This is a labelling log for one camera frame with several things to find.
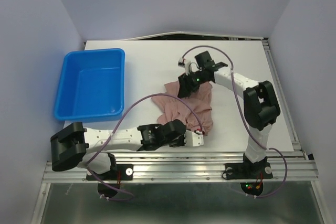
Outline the pink pleated skirt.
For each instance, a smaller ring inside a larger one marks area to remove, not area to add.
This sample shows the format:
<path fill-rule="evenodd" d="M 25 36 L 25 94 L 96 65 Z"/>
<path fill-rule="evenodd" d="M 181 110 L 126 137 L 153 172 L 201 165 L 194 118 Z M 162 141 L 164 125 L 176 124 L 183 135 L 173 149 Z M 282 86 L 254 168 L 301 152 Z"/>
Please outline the pink pleated skirt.
<path fill-rule="evenodd" d="M 166 124 L 170 121 L 180 120 L 188 130 L 203 129 L 204 134 L 208 135 L 213 128 L 212 85 L 209 82 L 201 84 L 197 92 L 183 99 L 184 103 L 171 97 L 178 95 L 180 87 L 178 81 L 166 83 L 164 87 L 166 96 L 160 95 L 151 98 L 162 112 L 157 122 Z"/>

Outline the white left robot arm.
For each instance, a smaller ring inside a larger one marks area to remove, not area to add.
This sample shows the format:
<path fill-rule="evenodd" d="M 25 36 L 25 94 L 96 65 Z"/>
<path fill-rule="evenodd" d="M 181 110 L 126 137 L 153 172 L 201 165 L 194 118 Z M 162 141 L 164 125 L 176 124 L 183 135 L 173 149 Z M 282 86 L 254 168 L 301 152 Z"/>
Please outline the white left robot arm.
<path fill-rule="evenodd" d="M 50 138 L 54 172 L 75 167 L 89 167 L 106 179 L 113 178 L 117 166 L 107 151 L 155 151 L 183 139 L 186 126 L 179 120 L 161 124 L 140 125 L 127 130 L 97 130 L 74 122 Z"/>

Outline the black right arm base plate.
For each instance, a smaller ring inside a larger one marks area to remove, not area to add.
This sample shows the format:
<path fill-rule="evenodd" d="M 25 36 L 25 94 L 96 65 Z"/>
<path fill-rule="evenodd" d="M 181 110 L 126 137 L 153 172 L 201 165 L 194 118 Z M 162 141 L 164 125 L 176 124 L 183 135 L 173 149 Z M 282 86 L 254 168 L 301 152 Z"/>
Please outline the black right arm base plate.
<path fill-rule="evenodd" d="M 272 179 L 273 174 L 269 163 L 227 163 L 222 172 L 225 180 L 254 180 L 257 178 Z"/>

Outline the blue plastic bin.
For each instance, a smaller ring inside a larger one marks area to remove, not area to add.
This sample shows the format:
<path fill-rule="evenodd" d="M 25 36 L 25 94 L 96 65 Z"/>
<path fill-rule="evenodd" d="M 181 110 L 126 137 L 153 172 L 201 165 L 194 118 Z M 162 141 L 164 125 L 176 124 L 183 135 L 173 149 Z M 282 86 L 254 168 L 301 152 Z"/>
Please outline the blue plastic bin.
<path fill-rule="evenodd" d="M 125 52 L 121 48 L 72 51 L 64 57 L 55 99 L 59 121 L 101 122 L 124 110 Z"/>

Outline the aluminium table frame rail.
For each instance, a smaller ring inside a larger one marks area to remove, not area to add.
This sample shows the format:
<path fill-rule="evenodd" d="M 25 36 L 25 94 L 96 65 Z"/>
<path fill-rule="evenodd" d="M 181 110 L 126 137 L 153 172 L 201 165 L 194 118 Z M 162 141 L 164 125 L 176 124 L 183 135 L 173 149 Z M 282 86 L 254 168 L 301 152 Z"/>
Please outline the aluminium table frame rail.
<path fill-rule="evenodd" d="M 302 150 L 296 135 L 292 141 L 294 150 L 284 152 L 281 157 L 275 151 L 267 152 L 274 177 L 270 183 L 281 182 L 286 176 L 286 182 L 309 186 L 309 197 L 314 202 L 313 211 L 319 216 L 319 223 L 332 223 L 328 210 L 324 205 L 323 193 L 318 181 L 318 170 L 315 161 Z M 121 153 L 119 157 L 124 164 L 134 164 L 133 184 L 192 184 L 192 183 L 227 183 L 232 181 L 221 178 L 224 163 L 232 164 L 242 158 L 241 152 L 180 152 L 157 154 L 132 154 L 127 157 Z M 74 168 L 67 172 L 55 173 L 51 163 L 47 163 L 40 188 L 40 195 L 33 216 L 33 223 L 42 223 L 46 216 L 46 202 L 51 195 L 53 184 L 89 184 L 84 172 Z"/>

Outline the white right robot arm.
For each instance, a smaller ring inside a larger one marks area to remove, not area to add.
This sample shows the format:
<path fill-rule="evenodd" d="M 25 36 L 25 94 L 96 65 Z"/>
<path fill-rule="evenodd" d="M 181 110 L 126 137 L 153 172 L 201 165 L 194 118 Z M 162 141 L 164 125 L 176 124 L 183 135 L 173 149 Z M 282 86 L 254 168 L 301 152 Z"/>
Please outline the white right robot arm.
<path fill-rule="evenodd" d="M 258 82 L 233 71 L 233 64 L 216 63 L 208 51 L 195 56 L 197 71 L 192 62 L 181 57 L 178 66 L 184 73 L 178 77 L 179 98 L 190 97 L 201 84 L 213 82 L 234 93 L 235 100 L 242 99 L 238 111 L 248 133 L 248 144 L 240 163 L 225 164 L 222 177 L 226 180 L 253 179 L 259 175 L 272 178 L 266 150 L 269 133 L 280 115 L 280 105 L 271 82 Z"/>

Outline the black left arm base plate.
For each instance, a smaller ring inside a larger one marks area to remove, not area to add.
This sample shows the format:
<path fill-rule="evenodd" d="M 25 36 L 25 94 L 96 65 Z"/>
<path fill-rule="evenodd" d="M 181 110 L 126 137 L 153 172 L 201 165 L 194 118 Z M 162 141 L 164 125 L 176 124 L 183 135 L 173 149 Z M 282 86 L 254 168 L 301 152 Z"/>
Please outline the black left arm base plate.
<path fill-rule="evenodd" d="M 133 179 L 133 165 L 132 164 L 93 164 L 89 166 L 90 170 L 102 180 L 110 181 L 131 181 Z"/>

